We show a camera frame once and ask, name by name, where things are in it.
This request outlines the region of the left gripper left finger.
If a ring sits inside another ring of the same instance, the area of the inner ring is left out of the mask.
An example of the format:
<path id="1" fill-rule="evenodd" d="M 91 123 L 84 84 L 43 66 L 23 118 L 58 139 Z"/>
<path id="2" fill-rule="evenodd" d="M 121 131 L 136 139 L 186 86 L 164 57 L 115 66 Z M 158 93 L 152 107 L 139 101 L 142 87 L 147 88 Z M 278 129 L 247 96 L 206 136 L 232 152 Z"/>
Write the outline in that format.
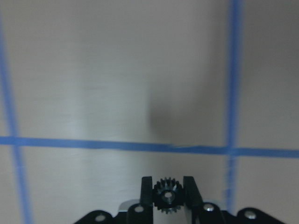
<path id="1" fill-rule="evenodd" d="M 104 210 L 94 210 L 75 223 L 77 224 L 152 224 L 153 193 L 152 177 L 145 176 L 141 181 L 140 198 L 123 202 L 116 216 Z"/>

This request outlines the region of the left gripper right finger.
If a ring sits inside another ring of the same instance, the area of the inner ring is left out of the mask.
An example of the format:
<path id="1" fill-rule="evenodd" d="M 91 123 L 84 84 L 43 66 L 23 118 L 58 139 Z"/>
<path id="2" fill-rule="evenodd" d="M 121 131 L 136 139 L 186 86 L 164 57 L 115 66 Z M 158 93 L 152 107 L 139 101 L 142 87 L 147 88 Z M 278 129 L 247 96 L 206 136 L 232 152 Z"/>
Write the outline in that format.
<path id="1" fill-rule="evenodd" d="M 191 212 L 192 224 L 281 224 L 277 218 L 252 207 L 241 209 L 236 215 L 212 202 L 204 202 L 195 179 L 183 177 L 185 205 Z"/>

